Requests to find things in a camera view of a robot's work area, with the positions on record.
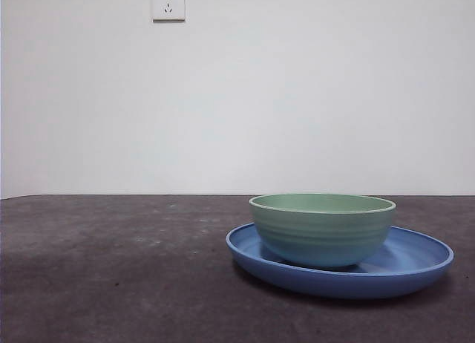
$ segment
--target bowl rim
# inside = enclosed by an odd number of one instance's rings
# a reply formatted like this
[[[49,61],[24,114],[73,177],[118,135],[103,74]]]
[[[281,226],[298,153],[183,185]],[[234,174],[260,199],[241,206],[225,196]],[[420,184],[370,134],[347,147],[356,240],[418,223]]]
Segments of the bowl rim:
[[[265,206],[263,204],[256,203],[255,201],[259,198],[263,197],[273,197],[273,196],[282,196],[282,195],[330,195],[330,196],[339,196],[339,197],[359,197],[359,198],[371,198],[373,200],[380,200],[385,203],[389,203],[390,206],[387,208],[381,209],[368,209],[368,210],[356,210],[356,211],[331,211],[331,212],[323,212],[323,211],[308,211],[308,210],[301,210],[301,209],[285,209],[281,207],[272,207],[272,206]],[[310,213],[310,214],[320,214],[320,215],[354,215],[354,214],[364,214],[364,213],[379,213],[379,212],[387,212],[392,211],[396,208],[396,204],[391,200],[386,200],[380,197],[373,197],[373,196],[362,196],[362,195],[344,195],[339,193],[314,193],[314,192],[292,192],[292,193],[275,193],[271,195],[259,195],[251,198],[249,200],[249,204],[251,206],[255,206],[262,209],[270,209],[272,211],[279,211],[279,212],[289,212],[289,213]]]

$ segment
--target ribbed bowl exterior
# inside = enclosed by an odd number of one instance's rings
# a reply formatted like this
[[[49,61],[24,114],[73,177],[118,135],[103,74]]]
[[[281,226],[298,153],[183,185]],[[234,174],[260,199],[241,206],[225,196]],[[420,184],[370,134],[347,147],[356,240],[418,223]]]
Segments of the ribbed bowl exterior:
[[[343,267],[371,256],[393,224],[394,209],[362,213],[286,212],[251,204],[264,244],[308,267]]]

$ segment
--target bowl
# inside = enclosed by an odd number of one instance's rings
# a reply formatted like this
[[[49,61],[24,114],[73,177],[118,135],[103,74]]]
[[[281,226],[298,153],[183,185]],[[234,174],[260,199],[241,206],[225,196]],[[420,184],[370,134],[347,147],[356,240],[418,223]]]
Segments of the bowl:
[[[345,267],[371,256],[396,208],[382,198],[314,193],[258,196],[249,204],[267,248],[306,267]]]

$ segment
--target plate rim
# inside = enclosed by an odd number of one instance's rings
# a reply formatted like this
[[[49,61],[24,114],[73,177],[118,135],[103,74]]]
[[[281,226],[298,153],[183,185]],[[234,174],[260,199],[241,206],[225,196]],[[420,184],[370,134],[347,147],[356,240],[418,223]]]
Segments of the plate rim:
[[[238,252],[239,254],[249,258],[249,259],[252,259],[254,261],[260,261],[261,263],[263,264],[267,264],[267,265],[274,265],[274,266],[277,266],[277,267],[282,267],[282,268],[285,268],[287,270],[297,270],[297,271],[302,271],[302,272],[313,272],[313,273],[318,273],[318,274],[323,274],[323,275],[338,275],[338,276],[360,276],[360,277],[365,277],[365,278],[369,278],[369,277],[387,277],[387,276],[400,276],[400,275],[417,275],[417,274],[422,274],[424,272],[430,272],[430,271],[434,271],[434,270],[437,270],[437,269],[440,269],[440,268],[443,268],[443,267],[446,267],[447,265],[449,265],[452,260],[453,260],[453,250],[446,244],[444,243],[443,241],[440,241],[439,239],[435,239],[434,237],[431,237],[427,234],[424,234],[424,233],[421,233],[421,232],[417,232],[415,230],[411,230],[411,229],[406,229],[406,228],[401,228],[400,226],[391,226],[391,229],[394,228],[394,229],[397,229],[397,230],[401,230],[403,232],[409,232],[411,234],[414,234],[414,235],[421,235],[423,237],[426,237],[427,239],[430,239],[432,241],[435,241],[436,243],[438,243],[439,245],[441,245],[443,248],[445,248],[445,250],[447,251],[448,253],[448,257],[442,262],[442,263],[439,263],[437,265],[433,265],[431,267],[425,267],[423,269],[417,269],[417,270],[408,270],[408,271],[401,271],[401,272],[380,272],[380,273],[367,273],[367,272],[336,272],[336,271],[327,271],[327,270],[320,270],[320,269],[311,269],[309,267],[295,267],[293,265],[288,265],[288,264],[282,264],[282,263],[277,263],[275,261],[271,261],[271,260],[267,260],[267,259],[264,259],[264,258],[259,258],[257,256],[254,256],[254,255],[249,255],[248,253],[240,250],[239,248],[237,248],[232,242],[231,242],[231,236],[240,231],[240,230],[243,230],[249,226],[255,226],[254,222],[251,222],[251,223],[248,223],[248,224],[244,224],[242,226],[238,226],[234,229],[232,229],[227,235],[226,235],[226,243],[228,245],[228,247],[234,251],[234,252]]]

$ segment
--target white outlet cover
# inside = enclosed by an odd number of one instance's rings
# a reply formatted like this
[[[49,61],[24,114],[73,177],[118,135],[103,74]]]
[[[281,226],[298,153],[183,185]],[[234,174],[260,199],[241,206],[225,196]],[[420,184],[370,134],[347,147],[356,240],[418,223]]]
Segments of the white outlet cover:
[[[185,21],[185,0],[151,0],[152,19]]]

